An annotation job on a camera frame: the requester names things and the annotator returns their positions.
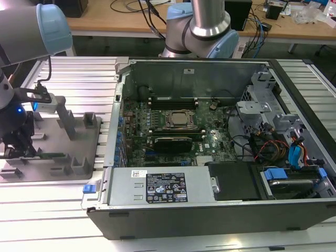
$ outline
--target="white label sticker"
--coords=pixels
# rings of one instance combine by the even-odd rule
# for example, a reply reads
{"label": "white label sticker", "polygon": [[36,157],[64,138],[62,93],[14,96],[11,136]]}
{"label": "white label sticker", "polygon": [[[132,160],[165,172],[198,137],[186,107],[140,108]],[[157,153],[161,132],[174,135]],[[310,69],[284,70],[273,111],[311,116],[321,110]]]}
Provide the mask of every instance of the white label sticker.
{"label": "white label sticker", "polygon": [[131,177],[146,177],[147,170],[135,171],[132,170]]}

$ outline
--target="blue latch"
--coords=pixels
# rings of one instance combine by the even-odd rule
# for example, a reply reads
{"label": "blue latch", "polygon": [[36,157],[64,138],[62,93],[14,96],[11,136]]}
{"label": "blue latch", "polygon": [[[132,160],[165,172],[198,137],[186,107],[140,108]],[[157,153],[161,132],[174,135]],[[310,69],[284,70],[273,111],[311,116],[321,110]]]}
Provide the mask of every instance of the blue latch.
{"label": "blue latch", "polygon": [[96,193],[96,185],[85,185],[83,187],[83,193]]}
{"label": "blue latch", "polygon": [[287,174],[283,168],[269,168],[264,171],[267,180],[285,180],[287,179]]}
{"label": "blue latch", "polygon": [[322,178],[327,177],[327,173],[325,172],[325,169],[319,168],[319,173],[320,173],[320,175],[321,175]]}

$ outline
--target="power supply label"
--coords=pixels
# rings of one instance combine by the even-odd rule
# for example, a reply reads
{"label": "power supply label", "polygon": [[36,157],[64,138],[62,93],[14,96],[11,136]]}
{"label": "power supply label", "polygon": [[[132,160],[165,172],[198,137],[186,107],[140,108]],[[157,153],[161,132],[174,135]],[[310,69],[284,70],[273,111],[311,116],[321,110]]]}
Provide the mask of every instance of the power supply label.
{"label": "power supply label", "polygon": [[150,204],[188,202],[184,173],[146,174],[146,201]]}

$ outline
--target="motherboard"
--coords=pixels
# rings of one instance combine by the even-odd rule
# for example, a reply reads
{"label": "motherboard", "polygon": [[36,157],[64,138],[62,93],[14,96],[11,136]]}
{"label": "motherboard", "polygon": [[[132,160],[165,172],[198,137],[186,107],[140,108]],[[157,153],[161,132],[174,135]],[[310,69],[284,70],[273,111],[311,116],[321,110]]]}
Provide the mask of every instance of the motherboard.
{"label": "motherboard", "polygon": [[194,109],[168,110],[125,100],[127,166],[202,166],[237,160],[224,128],[227,107],[214,109],[212,104],[201,100]]}

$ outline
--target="aluminum rail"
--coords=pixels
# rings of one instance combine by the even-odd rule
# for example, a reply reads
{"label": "aluminum rail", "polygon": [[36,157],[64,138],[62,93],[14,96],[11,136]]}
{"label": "aluminum rail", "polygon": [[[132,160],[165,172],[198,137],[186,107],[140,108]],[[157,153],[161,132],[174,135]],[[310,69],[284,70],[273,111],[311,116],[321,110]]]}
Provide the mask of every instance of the aluminum rail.
{"label": "aluminum rail", "polygon": [[[103,118],[96,152],[96,171],[90,181],[102,176],[110,111],[113,106],[115,57],[53,57],[50,92],[67,98],[74,116],[93,111]],[[306,97],[329,132],[336,137],[336,98],[332,86],[313,65],[301,60],[280,60],[300,92]],[[24,86],[48,74],[48,65],[38,62]],[[110,241],[81,209],[82,187],[87,181],[0,184],[1,251],[336,251],[336,218],[308,230],[199,237],[175,237]]]}

